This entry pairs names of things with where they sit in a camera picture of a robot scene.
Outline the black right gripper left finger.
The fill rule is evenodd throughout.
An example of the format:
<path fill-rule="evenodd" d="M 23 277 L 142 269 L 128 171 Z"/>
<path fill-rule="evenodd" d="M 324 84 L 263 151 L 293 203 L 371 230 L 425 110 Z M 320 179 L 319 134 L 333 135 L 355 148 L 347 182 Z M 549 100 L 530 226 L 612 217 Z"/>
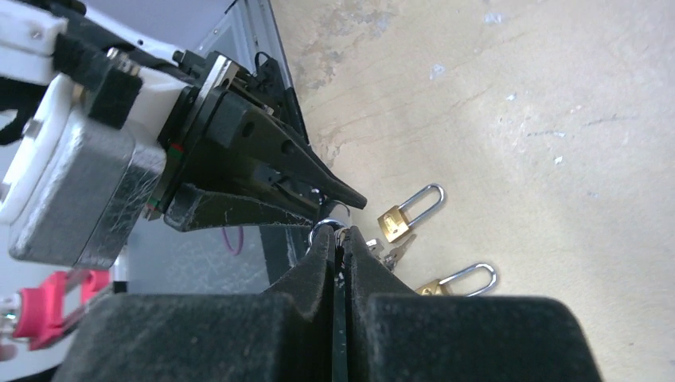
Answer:
<path fill-rule="evenodd" d="M 57 381 L 328 381 L 334 231 L 261 294 L 117 294 L 84 319 Z"/>

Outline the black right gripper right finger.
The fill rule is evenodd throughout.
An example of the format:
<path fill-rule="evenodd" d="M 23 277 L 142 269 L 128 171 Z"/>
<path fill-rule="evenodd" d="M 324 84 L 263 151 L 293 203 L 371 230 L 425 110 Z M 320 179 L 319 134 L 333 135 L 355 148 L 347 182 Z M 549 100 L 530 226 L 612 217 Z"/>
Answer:
<path fill-rule="evenodd" d="M 417 294 L 369 252 L 343 244 L 351 381 L 599 381 L 572 312 L 551 298 Z"/>

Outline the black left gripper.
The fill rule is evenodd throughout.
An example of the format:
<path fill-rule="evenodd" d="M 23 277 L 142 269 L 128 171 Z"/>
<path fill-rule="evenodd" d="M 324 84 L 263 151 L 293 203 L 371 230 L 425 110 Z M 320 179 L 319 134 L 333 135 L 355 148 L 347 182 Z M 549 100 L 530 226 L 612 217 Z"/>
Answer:
<path fill-rule="evenodd" d="M 232 226 L 309 227 L 320 206 L 311 186 L 363 209 L 367 198 L 309 147 L 295 94 L 264 52 L 248 70 L 224 54 L 177 51 L 187 80 L 159 144 L 164 174 L 145 216 L 179 232 Z"/>

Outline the brass padlock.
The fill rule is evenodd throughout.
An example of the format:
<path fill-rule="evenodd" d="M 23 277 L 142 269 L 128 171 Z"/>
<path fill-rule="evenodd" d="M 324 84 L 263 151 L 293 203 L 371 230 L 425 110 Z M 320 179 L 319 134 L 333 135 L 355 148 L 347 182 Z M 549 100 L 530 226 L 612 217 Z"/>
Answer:
<path fill-rule="evenodd" d="M 451 275 L 432 279 L 415 289 L 423 296 L 474 297 L 491 291 L 498 281 L 496 269 L 488 263 L 474 263 Z"/>
<path fill-rule="evenodd" d="M 418 215 L 413 216 L 409 212 L 409 209 L 430 194 L 435 194 L 437 196 L 435 202 Z M 384 238 L 389 243 L 395 243 L 416 228 L 422 221 L 437 212 L 444 205 L 445 201 L 445 189 L 437 183 L 430 183 L 414 193 L 400 205 L 393 205 L 389 210 L 377 218 L 377 223 Z"/>

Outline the small silver key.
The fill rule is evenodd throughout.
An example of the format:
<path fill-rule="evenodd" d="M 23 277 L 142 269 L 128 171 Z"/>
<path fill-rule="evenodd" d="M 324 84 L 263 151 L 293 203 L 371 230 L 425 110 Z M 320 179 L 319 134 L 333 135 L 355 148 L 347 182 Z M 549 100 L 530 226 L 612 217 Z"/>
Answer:
<path fill-rule="evenodd" d="M 411 234 L 398 247 L 392 248 L 389 252 L 384 254 L 384 245 L 379 239 L 372 239 L 366 242 L 369 253 L 377 259 L 389 271 L 394 272 L 398 262 L 403 258 L 410 245 L 416 239 L 416 234 Z"/>

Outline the green cable lock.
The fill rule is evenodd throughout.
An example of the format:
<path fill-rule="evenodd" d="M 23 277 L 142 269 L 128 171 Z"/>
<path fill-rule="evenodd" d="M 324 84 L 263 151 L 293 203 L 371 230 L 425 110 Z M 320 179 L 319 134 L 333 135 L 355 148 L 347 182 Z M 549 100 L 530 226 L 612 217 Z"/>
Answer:
<path fill-rule="evenodd" d="M 313 245 L 314 239 L 318 234 L 320 227 L 328 225 L 339 231 L 343 228 L 349 228 L 353 225 L 351 210 L 348 205 L 341 201 L 326 199 L 320 205 L 318 221 L 314 224 L 308 235 L 308 245 Z"/>

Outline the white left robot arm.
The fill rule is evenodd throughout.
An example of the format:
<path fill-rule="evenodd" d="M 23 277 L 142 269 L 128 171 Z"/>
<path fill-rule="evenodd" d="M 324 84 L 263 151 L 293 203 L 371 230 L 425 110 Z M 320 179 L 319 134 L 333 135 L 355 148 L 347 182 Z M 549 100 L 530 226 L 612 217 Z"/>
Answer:
<path fill-rule="evenodd" d="M 1 4 L 1 219 L 28 232 L 309 227 L 365 196 L 310 146 L 282 55 L 242 63 L 95 21 L 82 1 Z"/>

